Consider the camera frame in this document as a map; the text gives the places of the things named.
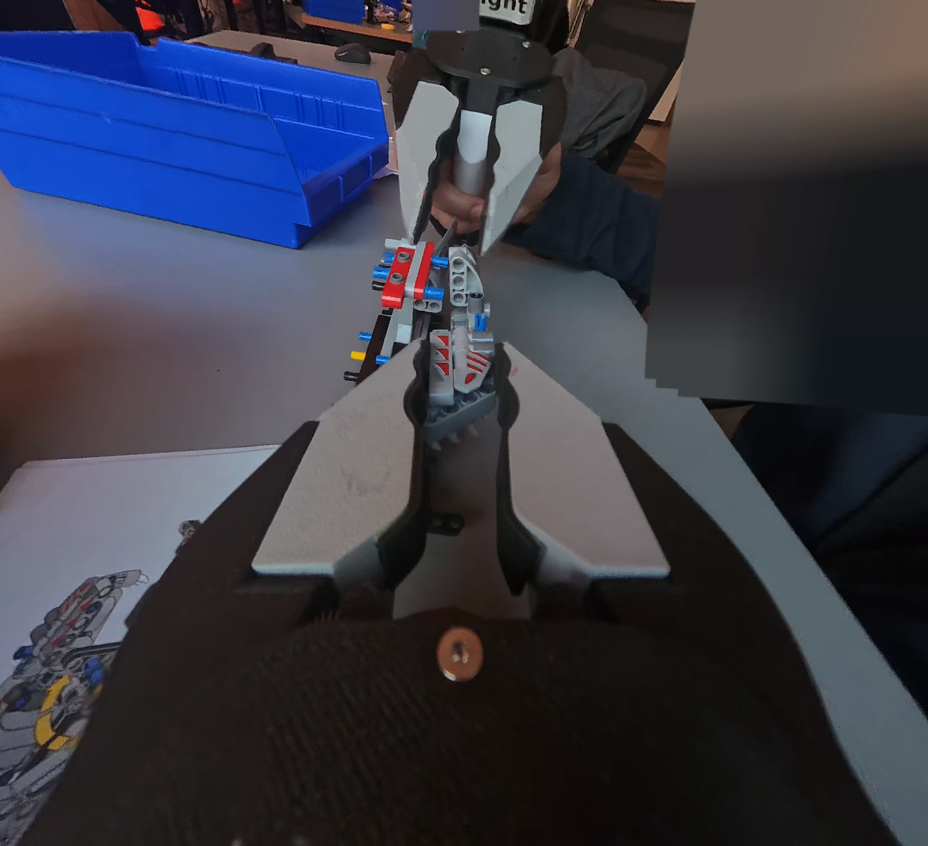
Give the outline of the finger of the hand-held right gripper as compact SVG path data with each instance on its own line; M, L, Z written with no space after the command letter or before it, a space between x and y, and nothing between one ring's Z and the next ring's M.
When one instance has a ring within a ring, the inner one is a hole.
M459 107L447 87L420 81L397 126L399 198L409 242L419 242L426 229Z
M515 100L498 108L490 134L490 175L485 197L480 255L503 237L542 163L542 107Z

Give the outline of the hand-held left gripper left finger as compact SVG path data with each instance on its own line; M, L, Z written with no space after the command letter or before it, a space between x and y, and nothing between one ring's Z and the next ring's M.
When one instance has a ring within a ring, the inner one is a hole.
M260 576L394 589L430 518L423 424L429 348L409 344L319 419L252 560Z

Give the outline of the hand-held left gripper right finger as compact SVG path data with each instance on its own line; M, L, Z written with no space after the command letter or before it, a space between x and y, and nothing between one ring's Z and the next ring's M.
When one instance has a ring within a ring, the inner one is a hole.
M510 343L496 347L496 549L526 588L664 580L670 564L600 417Z

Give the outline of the black lego chassis assembly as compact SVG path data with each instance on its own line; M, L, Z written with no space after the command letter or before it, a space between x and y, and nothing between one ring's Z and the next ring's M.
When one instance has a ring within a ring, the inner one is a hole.
M430 356L433 330L464 326L475 347L494 357L491 305L469 246L388 239L373 270L372 289L380 313L374 330L359 335L363 347L351 356L358 368L346 370L345 381L359 384L413 344L426 344Z

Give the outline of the person's right forearm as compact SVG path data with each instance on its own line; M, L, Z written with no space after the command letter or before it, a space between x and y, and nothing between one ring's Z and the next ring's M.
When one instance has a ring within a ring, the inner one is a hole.
M504 241L539 258L602 273L646 315L661 207L658 197L555 144Z

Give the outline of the lego instruction booklet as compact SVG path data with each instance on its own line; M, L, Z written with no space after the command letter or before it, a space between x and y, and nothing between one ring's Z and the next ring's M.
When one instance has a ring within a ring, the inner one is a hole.
M1 499L2 844L57 786L133 611L275 447L30 462Z

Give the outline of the person's right hand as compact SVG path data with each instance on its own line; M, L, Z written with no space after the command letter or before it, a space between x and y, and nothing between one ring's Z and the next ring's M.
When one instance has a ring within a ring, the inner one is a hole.
M546 236L531 227L560 180L562 156L562 144L555 144L542 162L510 225L527 226L522 231L521 238L524 249L543 258L568 261L568 255L562 250L563 245L556 243L554 237ZM479 233L483 200L457 188L453 175L453 160L446 158L439 169L439 183L433 196L432 215L444 228L455 227L459 235Z

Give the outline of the black mesh chair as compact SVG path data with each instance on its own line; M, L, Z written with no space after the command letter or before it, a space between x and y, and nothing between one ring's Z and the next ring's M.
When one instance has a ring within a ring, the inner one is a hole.
M694 9L694 2L667 0L594 0L588 9L575 48L593 67L641 79L646 87L630 130L594 157L605 171L618 171L679 72Z

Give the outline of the large blue plastic bin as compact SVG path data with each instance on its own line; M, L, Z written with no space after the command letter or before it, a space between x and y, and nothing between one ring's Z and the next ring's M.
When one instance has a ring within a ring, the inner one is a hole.
M388 164L374 79L130 32L1 37L14 187L300 249Z

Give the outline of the person's dark blue clothing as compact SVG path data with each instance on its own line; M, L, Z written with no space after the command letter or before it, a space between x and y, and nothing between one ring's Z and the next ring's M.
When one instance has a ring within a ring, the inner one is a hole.
M926 712L926 415L759 402L732 445Z

